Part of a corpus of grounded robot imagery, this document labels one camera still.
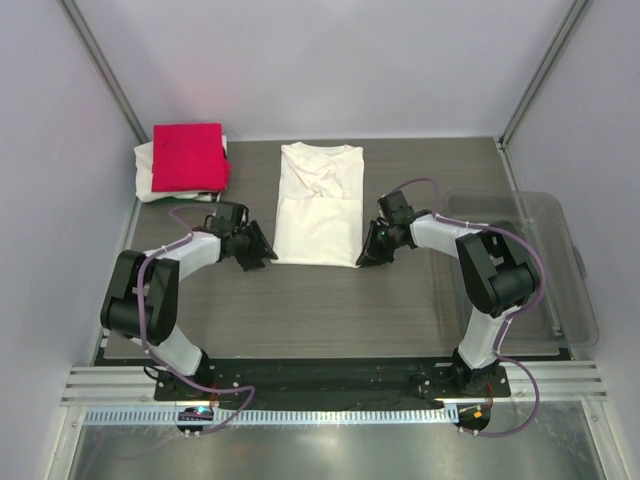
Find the aluminium frame post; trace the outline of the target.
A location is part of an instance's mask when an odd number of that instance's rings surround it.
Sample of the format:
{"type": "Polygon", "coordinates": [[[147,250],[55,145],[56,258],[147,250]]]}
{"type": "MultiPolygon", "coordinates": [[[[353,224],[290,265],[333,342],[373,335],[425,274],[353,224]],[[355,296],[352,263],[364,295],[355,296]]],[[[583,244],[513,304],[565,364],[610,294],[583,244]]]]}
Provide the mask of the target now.
{"type": "Polygon", "coordinates": [[[577,30],[583,17],[588,12],[592,1],[573,0],[569,3],[566,13],[563,15],[559,26],[555,29],[553,36],[536,67],[534,74],[527,84],[513,114],[511,115],[503,133],[496,138],[501,150],[505,150],[516,134],[517,129],[524,120],[528,110],[544,86],[546,80],[551,75],[555,65],[563,51],[568,46],[571,37],[577,30]]]}
{"type": "Polygon", "coordinates": [[[74,0],[58,0],[57,4],[68,19],[70,26],[136,140],[139,143],[149,142],[149,136],[77,2],[74,0]]]}

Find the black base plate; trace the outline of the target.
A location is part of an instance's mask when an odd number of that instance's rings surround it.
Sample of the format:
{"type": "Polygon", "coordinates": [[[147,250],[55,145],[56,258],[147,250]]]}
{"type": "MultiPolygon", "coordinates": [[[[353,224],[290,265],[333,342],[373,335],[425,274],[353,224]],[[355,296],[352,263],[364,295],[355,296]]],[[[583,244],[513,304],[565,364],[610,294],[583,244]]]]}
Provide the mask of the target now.
{"type": "Polygon", "coordinates": [[[269,395],[301,394],[311,400],[337,394],[397,393],[428,400],[511,394],[506,369],[498,362],[474,373],[459,359],[448,357],[337,358],[337,359],[213,359],[205,358],[181,381],[161,372],[156,380],[157,400],[205,399],[194,386],[217,390],[215,396],[230,401],[234,390],[252,385],[256,400],[269,395]]]}

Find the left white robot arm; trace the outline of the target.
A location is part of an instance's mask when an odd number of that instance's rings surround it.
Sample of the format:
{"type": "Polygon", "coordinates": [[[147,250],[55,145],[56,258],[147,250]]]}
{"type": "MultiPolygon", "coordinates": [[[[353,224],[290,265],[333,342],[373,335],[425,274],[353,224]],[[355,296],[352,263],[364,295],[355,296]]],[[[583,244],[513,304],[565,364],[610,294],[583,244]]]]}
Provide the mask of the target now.
{"type": "Polygon", "coordinates": [[[104,329],[139,345],[193,399],[211,391],[213,375],[207,354],[177,325],[179,286],[227,258],[247,272],[277,255],[247,206],[220,201],[206,209],[201,225],[187,226],[184,237],[152,250],[122,251],[100,311],[104,329]]]}

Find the clear plastic bin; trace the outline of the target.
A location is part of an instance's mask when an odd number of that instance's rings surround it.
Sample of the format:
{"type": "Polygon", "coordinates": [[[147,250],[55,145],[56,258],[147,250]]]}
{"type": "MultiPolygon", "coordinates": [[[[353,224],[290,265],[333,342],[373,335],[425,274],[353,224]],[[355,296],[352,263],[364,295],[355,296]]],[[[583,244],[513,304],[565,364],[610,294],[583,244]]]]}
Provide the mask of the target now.
{"type": "Polygon", "coordinates": [[[472,223],[510,222],[539,254],[547,288],[541,303],[515,319],[501,351],[506,355],[556,355],[561,348],[588,348],[599,339],[584,265],[564,212],[552,195],[530,191],[451,190],[446,217],[472,223]]]}

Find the left aluminium frame post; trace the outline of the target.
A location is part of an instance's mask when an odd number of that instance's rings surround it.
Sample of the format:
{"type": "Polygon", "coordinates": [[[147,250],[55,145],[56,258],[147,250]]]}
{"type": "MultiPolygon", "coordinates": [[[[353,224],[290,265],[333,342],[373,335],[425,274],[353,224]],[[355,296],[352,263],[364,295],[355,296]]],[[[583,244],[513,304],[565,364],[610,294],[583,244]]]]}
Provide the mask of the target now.
{"type": "Polygon", "coordinates": [[[68,19],[70,26],[136,140],[139,143],[149,142],[149,136],[77,2],[74,0],[58,0],[57,4],[68,19]]]}

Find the aluminium front rail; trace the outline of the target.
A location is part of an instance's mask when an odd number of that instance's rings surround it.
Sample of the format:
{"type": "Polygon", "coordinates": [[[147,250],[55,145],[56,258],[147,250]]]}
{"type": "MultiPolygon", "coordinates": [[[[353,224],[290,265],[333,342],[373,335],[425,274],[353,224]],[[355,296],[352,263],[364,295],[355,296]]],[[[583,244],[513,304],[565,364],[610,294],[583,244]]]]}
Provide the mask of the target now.
{"type": "MultiPolygon", "coordinates": [[[[606,388],[592,361],[526,361],[543,401],[606,401],[606,388]]],[[[60,404],[147,405],[154,385],[140,367],[77,367],[66,381],[60,404]]]]}

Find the right aluminium frame post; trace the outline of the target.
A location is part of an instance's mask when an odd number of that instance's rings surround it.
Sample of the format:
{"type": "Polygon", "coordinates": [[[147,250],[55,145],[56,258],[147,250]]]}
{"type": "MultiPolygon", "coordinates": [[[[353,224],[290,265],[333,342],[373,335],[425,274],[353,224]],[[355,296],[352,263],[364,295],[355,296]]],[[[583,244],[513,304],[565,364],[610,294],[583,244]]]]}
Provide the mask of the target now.
{"type": "Polygon", "coordinates": [[[513,114],[511,115],[503,133],[496,138],[501,150],[505,150],[516,134],[517,129],[524,120],[528,110],[544,86],[546,80],[551,75],[555,65],[563,51],[568,46],[571,37],[577,30],[583,17],[588,12],[592,1],[573,0],[569,3],[566,13],[563,15],[559,26],[555,29],[553,36],[536,67],[534,74],[527,84],[513,114]]]}

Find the folded green t-shirt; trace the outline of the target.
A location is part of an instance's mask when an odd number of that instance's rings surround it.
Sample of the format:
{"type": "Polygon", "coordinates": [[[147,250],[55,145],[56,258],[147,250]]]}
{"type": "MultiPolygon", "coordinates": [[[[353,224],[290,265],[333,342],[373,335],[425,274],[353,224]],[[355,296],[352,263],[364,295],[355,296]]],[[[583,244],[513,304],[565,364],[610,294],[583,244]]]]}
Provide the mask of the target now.
{"type": "Polygon", "coordinates": [[[220,192],[196,192],[196,193],[152,193],[145,198],[146,203],[165,199],[174,199],[191,202],[216,202],[220,199],[220,192]]]}

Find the folded white t-shirt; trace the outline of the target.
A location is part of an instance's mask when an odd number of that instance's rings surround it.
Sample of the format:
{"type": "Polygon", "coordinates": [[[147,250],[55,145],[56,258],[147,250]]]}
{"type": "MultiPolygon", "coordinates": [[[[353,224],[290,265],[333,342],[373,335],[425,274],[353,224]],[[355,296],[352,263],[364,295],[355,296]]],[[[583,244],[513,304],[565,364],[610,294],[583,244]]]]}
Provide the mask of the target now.
{"type": "Polygon", "coordinates": [[[153,142],[147,142],[134,148],[135,153],[135,165],[136,165],[136,197],[142,202],[145,202],[145,198],[152,193],[196,193],[197,191],[182,191],[182,192],[154,192],[152,190],[152,167],[153,167],[153,142]]]}

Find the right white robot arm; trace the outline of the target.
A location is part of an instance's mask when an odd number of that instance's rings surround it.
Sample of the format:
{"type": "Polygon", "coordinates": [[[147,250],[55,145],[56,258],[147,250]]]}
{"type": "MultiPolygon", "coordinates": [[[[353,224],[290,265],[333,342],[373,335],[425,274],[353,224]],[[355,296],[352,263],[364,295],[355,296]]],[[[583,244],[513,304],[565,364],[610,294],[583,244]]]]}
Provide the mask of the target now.
{"type": "Polygon", "coordinates": [[[402,191],[378,199],[379,216],[369,224],[358,267],[394,261],[402,247],[430,249],[459,262],[472,305],[466,332],[452,354],[453,388],[462,395],[483,389],[500,363],[499,351],[513,318],[546,288],[535,250],[506,223],[463,222],[429,210],[416,211],[402,191]]]}

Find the folded pink t-shirt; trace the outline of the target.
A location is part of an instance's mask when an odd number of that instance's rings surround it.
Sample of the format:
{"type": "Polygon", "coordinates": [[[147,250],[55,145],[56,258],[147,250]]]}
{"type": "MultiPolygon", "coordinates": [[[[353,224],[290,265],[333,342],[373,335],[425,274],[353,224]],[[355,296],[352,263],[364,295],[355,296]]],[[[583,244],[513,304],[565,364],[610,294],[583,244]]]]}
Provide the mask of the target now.
{"type": "Polygon", "coordinates": [[[218,192],[231,166],[219,123],[161,124],[153,129],[153,192],[218,192]]]}

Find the white Coca-Cola t-shirt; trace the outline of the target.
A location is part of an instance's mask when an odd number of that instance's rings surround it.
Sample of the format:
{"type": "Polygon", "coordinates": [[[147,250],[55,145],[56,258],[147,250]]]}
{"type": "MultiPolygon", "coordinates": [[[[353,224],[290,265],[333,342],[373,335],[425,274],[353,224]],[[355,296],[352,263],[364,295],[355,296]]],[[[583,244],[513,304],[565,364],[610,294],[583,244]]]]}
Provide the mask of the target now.
{"type": "Polygon", "coordinates": [[[362,248],[364,150],[281,147],[276,264],[354,268],[362,248]]]}

